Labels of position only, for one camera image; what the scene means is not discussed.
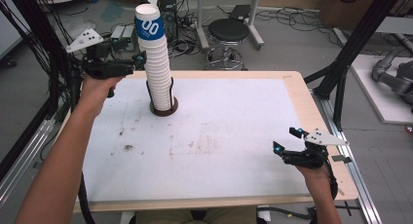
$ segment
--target cup logo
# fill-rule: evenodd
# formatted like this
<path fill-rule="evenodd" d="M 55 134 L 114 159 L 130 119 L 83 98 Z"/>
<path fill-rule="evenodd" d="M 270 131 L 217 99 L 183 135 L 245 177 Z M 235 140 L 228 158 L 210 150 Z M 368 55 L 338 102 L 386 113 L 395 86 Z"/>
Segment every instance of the cup logo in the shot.
<path fill-rule="evenodd" d="M 154 41 L 164 36 L 164 23 L 161 18 L 155 20 L 135 19 L 137 36 L 142 40 Z"/>

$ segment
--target black stool seat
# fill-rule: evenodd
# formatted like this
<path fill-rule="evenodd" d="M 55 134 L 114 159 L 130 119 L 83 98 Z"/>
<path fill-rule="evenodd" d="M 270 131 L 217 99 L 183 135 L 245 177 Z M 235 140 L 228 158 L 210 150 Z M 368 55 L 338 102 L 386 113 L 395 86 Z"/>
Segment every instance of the black stool seat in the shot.
<path fill-rule="evenodd" d="M 248 27 L 236 19 L 218 19 L 208 27 L 209 34 L 219 41 L 239 42 L 248 36 Z"/>

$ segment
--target stack of paper cups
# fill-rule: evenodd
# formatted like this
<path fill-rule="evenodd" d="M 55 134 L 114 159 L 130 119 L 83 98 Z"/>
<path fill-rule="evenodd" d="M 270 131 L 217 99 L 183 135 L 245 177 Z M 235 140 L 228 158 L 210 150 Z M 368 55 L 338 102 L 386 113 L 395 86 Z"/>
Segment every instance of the stack of paper cups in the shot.
<path fill-rule="evenodd" d="M 146 51 L 145 71 L 153 106 L 157 111 L 170 111 L 177 103 L 171 89 L 169 55 L 164 23 L 156 5 L 136 7 L 136 30 L 141 51 Z"/>

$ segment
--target stool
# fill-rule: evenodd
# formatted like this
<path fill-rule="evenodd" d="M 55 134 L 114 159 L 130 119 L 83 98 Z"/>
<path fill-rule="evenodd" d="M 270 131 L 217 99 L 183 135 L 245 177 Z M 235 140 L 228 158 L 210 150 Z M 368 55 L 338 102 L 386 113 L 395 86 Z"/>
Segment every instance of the stool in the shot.
<path fill-rule="evenodd" d="M 241 61 L 241 54 L 230 46 L 246 41 L 248 32 L 248 27 L 236 19 L 218 19 L 212 22 L 207 29 L 207 35 L 222 46 L 209 50 L 204 68 L 210 65 L 222 70 L 232 70 L 241 66 L 242 70 L 247 70 Z"/>

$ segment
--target brown cup base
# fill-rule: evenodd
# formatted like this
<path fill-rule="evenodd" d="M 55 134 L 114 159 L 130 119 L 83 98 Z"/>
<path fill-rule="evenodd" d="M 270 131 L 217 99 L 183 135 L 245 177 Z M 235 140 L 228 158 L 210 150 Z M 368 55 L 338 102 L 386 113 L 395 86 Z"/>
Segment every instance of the brown cup base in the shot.
<path fill-rule="evenodd" d="M 173 107 L 169 110 L 157 110 L 157 109 L 155 109 L 154 103 L 152 101 L 149 104 L 149 108 L 151 109 L 152 114 L 154 114 L 156 116 L 160 116 L 160 117 L 166 117 L 166 116 L 169 116 L 169 115 L 175 113 L 175 111 L 178 109 L 178 100 L 176 99 L 176 97 L 173 97 Z"/>

